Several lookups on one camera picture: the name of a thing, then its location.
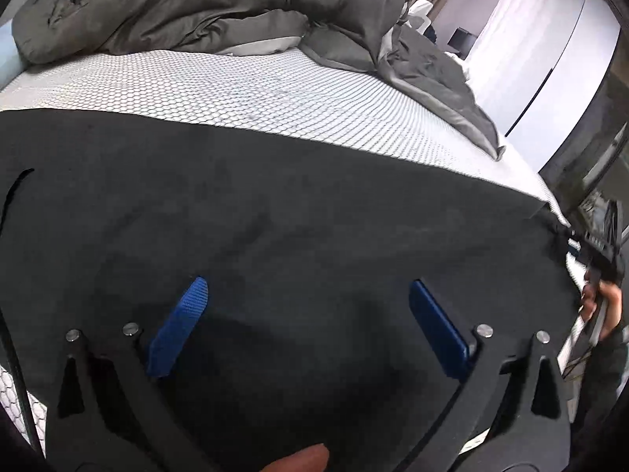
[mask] blue plastic tab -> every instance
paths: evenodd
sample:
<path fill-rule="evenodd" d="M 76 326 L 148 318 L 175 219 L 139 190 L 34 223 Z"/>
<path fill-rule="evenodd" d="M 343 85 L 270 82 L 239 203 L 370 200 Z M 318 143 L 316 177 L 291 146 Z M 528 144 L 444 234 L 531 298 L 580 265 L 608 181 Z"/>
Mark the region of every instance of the blue plastic tab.
<path fill-rule="evenodd" d="M 170 374 L 207 305 L 208 284 L 197 277 L 150 343 L 147 375 L 162 378 Z"/>
<path fill-rule="evenodd" d="M 408 300 L 443 371 L 449 378 L 463 381 L 470 370 L 470 351 L 465 340 L 419 280 L 411 284 Z"/>

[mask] black sleeve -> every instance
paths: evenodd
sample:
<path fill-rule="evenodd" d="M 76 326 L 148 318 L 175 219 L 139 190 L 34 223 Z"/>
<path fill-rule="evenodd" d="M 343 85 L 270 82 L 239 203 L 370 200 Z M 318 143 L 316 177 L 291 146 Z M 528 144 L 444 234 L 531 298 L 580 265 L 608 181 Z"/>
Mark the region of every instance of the black sleeve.
<path fill-rule="evenodd" d="M 629 326 L 621 322 L 600 342 L 587 361 L 579 394 L 579 406 L 572 424 L 572 454 L 587 445 L 598 431 L 622 392 L 627 378 Z"/>

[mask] white chair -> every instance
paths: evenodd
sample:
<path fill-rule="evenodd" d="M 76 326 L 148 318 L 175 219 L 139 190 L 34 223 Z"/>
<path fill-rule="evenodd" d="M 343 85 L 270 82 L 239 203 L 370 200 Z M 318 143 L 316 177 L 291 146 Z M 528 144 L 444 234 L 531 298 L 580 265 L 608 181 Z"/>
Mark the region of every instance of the white chair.
<path fill-rule="evenodd" d="M 426 28 L 432 23 L 429 19 L 429 12 L 432 8 L 433 4 L 428 0 L 417 0 L 411 8 L 408 9 L 408 24 L 411 28 L 414 28 L 423 35 Z"/>

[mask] metal pin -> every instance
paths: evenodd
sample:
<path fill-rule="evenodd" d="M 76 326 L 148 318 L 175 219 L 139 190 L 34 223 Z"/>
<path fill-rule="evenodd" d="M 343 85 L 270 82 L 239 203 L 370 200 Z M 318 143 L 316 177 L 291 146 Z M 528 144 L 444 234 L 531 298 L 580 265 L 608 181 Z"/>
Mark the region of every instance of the metal pin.
<path fill-rule="evenodd" d="M 127 323 L 122 327 L 122 333 L 125 334 L 125 336 L 131 337 L 137 334 L 139 329 L 140 326 L 137 323 Z"/>
<path fill-rule="evenodd" d="M 67 342 L 74 342 L 80 336 L 81 336 L 81 331 L 77 330 L 76 328 L 73 328 L 71 330 L 68 330 L 68 333 L 65 334 L 65 340 L 67 340 Z"/>
<path fill-rule="evenodd" d="M 548 344 L 550 342 L 550 336 L 548 332 L 545 332 L 544 330 L 540 330 L 535 334 L 535 336 L 537 337 L 537 340 L 542 344 Z"/>
<path fill-rule="evenodd" d="M 488 339 L 489 337 L 494 335 L 494 329 L 491 326 L 483 323 L 483 324 L 479 324 L 476 327 L 476 333 L 479 336 L 484 337 L 485 339 Z"/>

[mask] human hand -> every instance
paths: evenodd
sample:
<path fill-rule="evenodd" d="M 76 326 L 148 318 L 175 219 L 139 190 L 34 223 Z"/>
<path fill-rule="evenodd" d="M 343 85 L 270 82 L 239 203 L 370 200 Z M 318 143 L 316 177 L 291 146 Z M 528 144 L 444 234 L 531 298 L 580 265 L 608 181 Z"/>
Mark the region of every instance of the human hand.
<path fill-rule="evenodd" d="M 323 445 L 302 449 L 266 465 L 262 472 L 323 472 L 328 466 L 329 451 Z"/>
<path fill-rule="evenodd" d="M 586 272 L 585 279 L 590 279 L 589 271 Z M 599 340 L 603 340 L 620 323 L 620 317 L 623 312 L 623 293 L 617 285 L 611 282 L 605 282 L 604 280 L 600 281 L 598 291 L 609 302 L 607 314 L 605 315 L 605 322 L 603 323 L 603 329 L 601 330 L 601 336 L 599 337 Z M 583 291 L 581 293 L 583 308 L 581 309 L 579 315 L 585 323 L 592 318 L 592 315 L 596 311 L 596 292 L 596 287 L 590 282 L 583 287 Z"/>

